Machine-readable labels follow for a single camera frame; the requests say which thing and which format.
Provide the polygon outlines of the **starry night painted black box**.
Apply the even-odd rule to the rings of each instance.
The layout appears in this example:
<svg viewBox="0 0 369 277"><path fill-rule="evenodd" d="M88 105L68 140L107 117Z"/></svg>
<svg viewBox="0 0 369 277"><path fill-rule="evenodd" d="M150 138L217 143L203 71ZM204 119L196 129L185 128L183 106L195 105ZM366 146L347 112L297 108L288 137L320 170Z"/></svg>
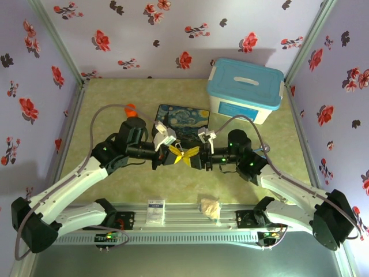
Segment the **starry night painted black box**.
<svg viewBox="0 0 369 277"><path fill-rule="evenodd" d="M203 127L208 128L209 118L208 110L160 104L155 120L171 128L181 146L189 149L202 145L198 130Z"/></svg>

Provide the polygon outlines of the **orange plastic cylinder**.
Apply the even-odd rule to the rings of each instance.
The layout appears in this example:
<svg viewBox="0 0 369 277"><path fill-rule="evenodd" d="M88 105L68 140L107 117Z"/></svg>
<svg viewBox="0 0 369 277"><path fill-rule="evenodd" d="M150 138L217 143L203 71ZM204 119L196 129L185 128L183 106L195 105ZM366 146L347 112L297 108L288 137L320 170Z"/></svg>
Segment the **orange plastic cylinder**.
<svg viewBox="0 0 369 277"><path fill-rule="evenodd" d="M138 112L136 111L136 106L132 103L125 105L125 114L128 118L130 117L138 117Z"/></svg>

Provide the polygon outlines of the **crumpled bag with beige contents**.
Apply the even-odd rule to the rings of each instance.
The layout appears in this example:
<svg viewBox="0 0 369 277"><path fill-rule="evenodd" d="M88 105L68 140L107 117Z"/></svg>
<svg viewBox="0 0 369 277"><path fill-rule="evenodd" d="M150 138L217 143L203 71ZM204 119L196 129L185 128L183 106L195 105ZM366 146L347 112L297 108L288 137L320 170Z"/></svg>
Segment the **crumpled bag with beige contents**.
<svg viewBox="0 0 369 277"><path fill-rule="evenodd" d="M210 219L214 224L221 225L220 214L223 204L215 199L202 198L199 204L201 213Z"/></svg>

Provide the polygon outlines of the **small white plastic packet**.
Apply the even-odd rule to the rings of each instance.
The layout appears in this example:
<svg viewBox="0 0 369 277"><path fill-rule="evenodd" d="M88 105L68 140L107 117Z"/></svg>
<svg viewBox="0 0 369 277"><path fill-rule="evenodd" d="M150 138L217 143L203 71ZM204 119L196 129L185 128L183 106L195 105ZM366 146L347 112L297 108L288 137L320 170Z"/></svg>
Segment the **small white plastic packet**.
<svg viewBox="0 0 369 277"><path fill-rule="evenodd" d="M146 224L163 226L165 219L165 200L148 200Z"/></svg>

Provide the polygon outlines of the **white storage box blue lid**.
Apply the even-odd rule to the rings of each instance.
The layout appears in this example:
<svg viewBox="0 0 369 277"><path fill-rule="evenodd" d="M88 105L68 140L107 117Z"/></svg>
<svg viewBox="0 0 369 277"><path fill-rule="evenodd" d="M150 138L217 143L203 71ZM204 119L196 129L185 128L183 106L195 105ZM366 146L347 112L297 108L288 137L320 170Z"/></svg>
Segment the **white storage box blue lid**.
<svg viewBox="0 0 369 277"><path fill-rule="evenodd" d="M220 58L212 66L206 90L211 112L245 115L262 125L281 106L284 75L277 69Z"/></svg>

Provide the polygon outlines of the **grey metal lower panel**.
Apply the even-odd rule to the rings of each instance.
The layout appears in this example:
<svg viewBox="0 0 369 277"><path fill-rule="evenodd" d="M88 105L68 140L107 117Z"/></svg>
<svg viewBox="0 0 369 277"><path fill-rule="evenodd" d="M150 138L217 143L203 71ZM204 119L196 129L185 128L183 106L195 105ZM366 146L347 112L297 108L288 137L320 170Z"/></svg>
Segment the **grey metal lower panel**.
<svg viewBox="0 0 369 277"><path fill-rule="evenodd" d="M272 250L236 245L53 246L11 277L358 277L339 254L288 240Z"/></svg>

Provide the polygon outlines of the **aluminium frame rail with bases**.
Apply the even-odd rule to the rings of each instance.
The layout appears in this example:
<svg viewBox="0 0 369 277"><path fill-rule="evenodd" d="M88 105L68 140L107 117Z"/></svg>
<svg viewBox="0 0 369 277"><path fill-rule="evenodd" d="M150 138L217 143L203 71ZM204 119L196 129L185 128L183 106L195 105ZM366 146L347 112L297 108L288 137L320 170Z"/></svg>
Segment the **aluminium frame rail with bases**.
<svg viewBox="0 0 369 277"><path fill-rule="evenodd" d="M135 233L205 233L205 232L236 232L236 231L276 231L276 228L262 227L252 229L238 229L235 221L235 211L239 209L253 209L253 205L224 204L221 208L220 223L214 224L199 210L198 204L166 204L163 226L146 224L147 205L122 205L116 212L131 211L135 213L134 227L125 232ZM283 224L289 231L312 232L309 222L312 220L308 213L295 205L272 201L265 208L266 217L272 222ZM93 203L84 207L70 208L59 214L55 223L60 224L59 235L83 229L94 230L107 219L104 209Z"/></svg>

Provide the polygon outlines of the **aluminium side rail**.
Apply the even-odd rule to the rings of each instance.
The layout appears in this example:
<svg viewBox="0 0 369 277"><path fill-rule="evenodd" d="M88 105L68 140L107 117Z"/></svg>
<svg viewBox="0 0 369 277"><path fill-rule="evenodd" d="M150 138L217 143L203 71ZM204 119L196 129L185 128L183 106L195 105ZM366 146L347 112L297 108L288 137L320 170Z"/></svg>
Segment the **aluminium side rail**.
<svg viewBox="0 0 369 277"><path fill-rule="evenodd" d="M307 167L307 172L308 172L310 182L311 182L312 186L314 186L316 188L321 188L319 176L318 176L318 173L316 171L313 158L311 156L310 147L309 147L309 144L308 144L308 139L307 139L307 136L306 136L305 131L303 129L302 118L300 116L299 110L298 110L298 108L295 104L295 101L293 99L290 86L287 85L285 87L285 89L286 89L286 94L287 94L287 97L288 97L289 105L291 107L291 113L292 113L293 121L294 121L295 128L296 128L296 131L297 131L297 134L298 134L298 138L299 138L300 146L301 146L301 149L302 149L304 161L305 161L305 164L306 164L306 167Z"/></svg>
<svg viewBox="0 0 369 277"><path fill-rule="evenodd" d="M78 87L78 89L74 93L73 98L70 102L70 106L68 108L68 116L65 118L61 133L58 136L58 139L62 139L61 146L52 159L53 164L49 170L47 186L53 185L61 177L68 149L71 143L74 129L76 127L77 118L81 109L82 101L87 87L88 81L83 81L82 85Z"/></svg>

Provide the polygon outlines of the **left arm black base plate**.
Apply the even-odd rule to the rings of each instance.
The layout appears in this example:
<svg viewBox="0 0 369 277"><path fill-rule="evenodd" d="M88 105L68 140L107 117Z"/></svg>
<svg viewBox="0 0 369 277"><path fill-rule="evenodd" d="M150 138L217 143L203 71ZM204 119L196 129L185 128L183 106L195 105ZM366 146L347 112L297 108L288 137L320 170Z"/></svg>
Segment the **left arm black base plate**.
<svg viewBox="0 0 369 277"><path fill-rule="evenodd" d="M134 227L135 213L131 211L116 212L108 216L101 226L120 230L132 230Z"/></svg>

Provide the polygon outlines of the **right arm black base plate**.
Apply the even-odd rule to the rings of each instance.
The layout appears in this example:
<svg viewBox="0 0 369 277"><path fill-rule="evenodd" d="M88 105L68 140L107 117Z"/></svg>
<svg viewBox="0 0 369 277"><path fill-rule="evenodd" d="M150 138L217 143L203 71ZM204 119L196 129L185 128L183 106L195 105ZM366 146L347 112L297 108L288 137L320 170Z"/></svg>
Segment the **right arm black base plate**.
<svg viewBox="0 0 369 277"><path fill-rule="evenodd" d="M238 210L235 213L239 229L252 229L259 226L253 210Z"/></svg>

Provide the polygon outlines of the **aluminium corner post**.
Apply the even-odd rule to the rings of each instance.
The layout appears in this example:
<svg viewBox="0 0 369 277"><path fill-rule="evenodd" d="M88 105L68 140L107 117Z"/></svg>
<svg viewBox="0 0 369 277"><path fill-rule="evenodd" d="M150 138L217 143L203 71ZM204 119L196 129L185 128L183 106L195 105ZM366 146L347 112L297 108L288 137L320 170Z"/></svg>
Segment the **aluminium corner post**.
<svg viewBox="0 0 369 277"><path fill-rule="evenodd" d="M329 18L330 13L337 4L338 0L323 0L314 21L311 24L310 29L307 32L304 42L296 54L292 65L290 66L284 82L286 86L289 86L299 69L301 68L307 54L310 52L315 40L320 34L321 29L324 27L326 20Z"/></svg>
<svg viewBox="0 0 369 277"><path fill-rule="evenodd" d="M39 20L42 22L44 27L46 28L50 38L55 44L55 47L59 51L63 60L67 63L79 87L82 88L84 86L85 81L82 79L80 73L78 72L76 63L73 61L72 56L70 55L59 32L57 31L55 24L52 22L50 16L47 14L47 11L44 8L43 4L41 3L40 0L26 0L26 1L30 5L32 10L35 12Z"/></svg>

